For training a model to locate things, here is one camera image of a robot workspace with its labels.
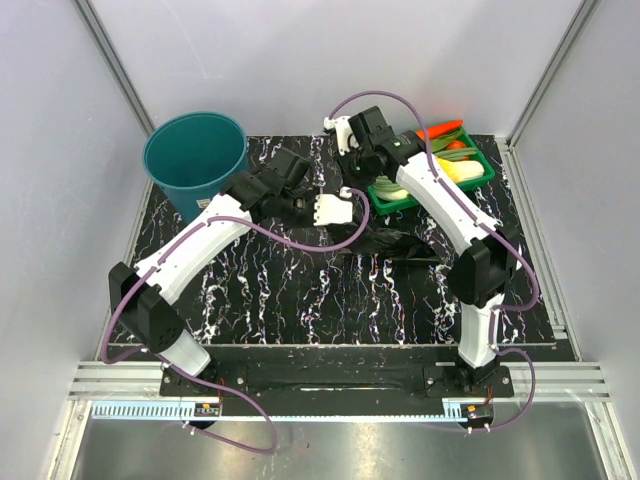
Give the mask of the black trash bag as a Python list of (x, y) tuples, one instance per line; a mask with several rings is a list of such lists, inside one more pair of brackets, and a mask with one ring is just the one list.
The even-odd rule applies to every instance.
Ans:
[(349, 245), (337, 250), (341, 255), (378, 255), (394, 265), (427, 267), (440, 261), (427, 242), (394, 228), (369, 226)]

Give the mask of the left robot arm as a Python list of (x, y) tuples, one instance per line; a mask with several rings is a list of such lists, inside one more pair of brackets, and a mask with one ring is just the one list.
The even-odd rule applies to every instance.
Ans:
[(122, 325), (143, 346), (177, 367), (193, 394), (213, 390), (211, 356), (173, 305), (214, 257), (261, 221), (276, 218), (311, 227), (318, 194), (305, 177), (311, 164), (288, 149), (266, 164), (231, 176), (205, 209), (176, 237), (134, 266), (116, 264), (108, 275), (111, 327)]

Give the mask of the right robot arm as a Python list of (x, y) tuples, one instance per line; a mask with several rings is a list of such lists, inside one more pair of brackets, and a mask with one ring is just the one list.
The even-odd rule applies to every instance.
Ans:
[(395, 133), (381, 110), (371, 107), (354, 116), (324, 121), (338, 142), (344, 182), (366, 188), (385, 176), (428, 211), (457, 255), (447, 282), (461, 304), (457, 388), (469, 396), (491, 382), (486, 367), (496, 359), (495, 308), (516, 270), (518, 249), (507, 232), (485, 214), (444, 172), (427, 144), (413, 131)]

